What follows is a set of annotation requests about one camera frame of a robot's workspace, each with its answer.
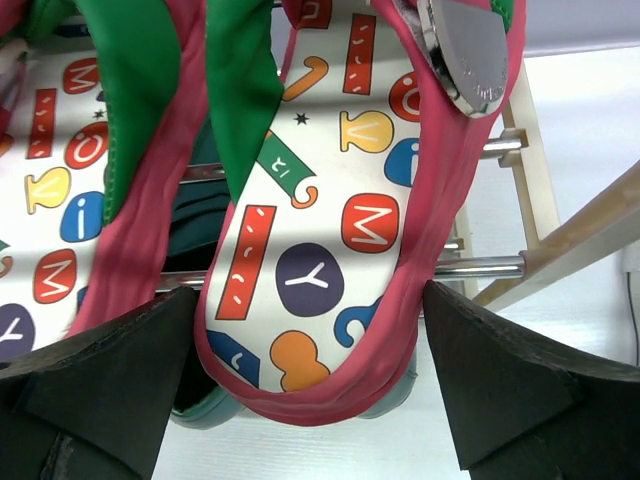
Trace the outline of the pink patterned sandal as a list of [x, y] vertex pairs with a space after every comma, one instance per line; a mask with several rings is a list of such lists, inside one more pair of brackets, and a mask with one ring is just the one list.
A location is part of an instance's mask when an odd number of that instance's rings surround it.
[[425, 284], [518, 77], [522, 1], [213, 1], [231, 203], [196, 314], [206, 372], [271, 420], [337, 423], [405, 375]]
[[1, 359], [148, 302], [207, 106], [201, 1], [1, 5]]

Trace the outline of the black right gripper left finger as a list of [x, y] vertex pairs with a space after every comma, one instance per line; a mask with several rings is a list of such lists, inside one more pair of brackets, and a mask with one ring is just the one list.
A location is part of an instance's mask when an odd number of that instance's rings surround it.
[[151, 478], [192, 344], [196, 301], [180, 287], [2, 360], [2, 478]]

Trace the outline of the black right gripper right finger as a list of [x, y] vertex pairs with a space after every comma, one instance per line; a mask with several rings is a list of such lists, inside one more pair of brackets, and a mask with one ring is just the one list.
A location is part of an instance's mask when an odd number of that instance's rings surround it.
[[639, 369], [552, 340], [428, 282], [426, 334], [473, 479], [636, 479]]

